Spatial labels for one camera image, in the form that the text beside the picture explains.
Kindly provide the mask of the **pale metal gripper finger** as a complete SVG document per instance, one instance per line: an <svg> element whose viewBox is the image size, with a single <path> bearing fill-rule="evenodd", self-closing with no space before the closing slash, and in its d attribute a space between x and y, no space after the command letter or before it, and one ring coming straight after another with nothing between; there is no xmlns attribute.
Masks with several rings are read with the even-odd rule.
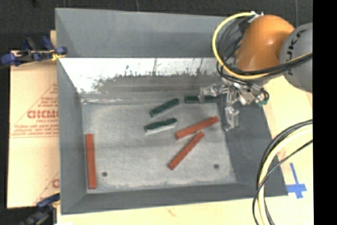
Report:
<svg viewBox="0 0 337 225"><path fill-rule="evenodd" d="M233 106L227 106L224 109L226 131L232 130L239 125L240 111Z"/></svg>
<svg viewBox="0 0 337 225"><path fill-rule="evenodd" d="M219 87L210 85L201 87L199 91L199 102L206 103L216 100L219 97Z"/></svg>

